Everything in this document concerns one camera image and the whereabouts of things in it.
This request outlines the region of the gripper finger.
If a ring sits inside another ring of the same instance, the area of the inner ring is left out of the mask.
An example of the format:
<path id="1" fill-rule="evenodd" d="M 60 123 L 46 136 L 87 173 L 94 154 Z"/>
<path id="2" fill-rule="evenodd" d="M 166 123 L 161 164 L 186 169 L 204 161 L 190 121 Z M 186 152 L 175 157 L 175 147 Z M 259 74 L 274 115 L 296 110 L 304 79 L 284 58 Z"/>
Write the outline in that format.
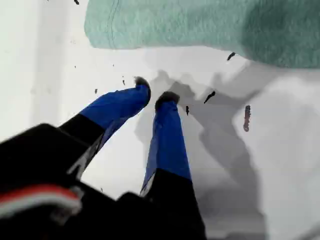
<path id="1" fill-rule="evenodd" d="M 59 128 L 98 152 L 110 137 L 130 118 L 137 115 L 151 99 L 149 83 L 135 78 L 135 87 L 98 97 Z"/>
<path id="2" fill-rule="evenodd" d="M 152 138 L 141 196 L 171 227 L 169 235 L 206 239 L 178 112 L 180 97 L 164 92 L 155 103 Z"/>

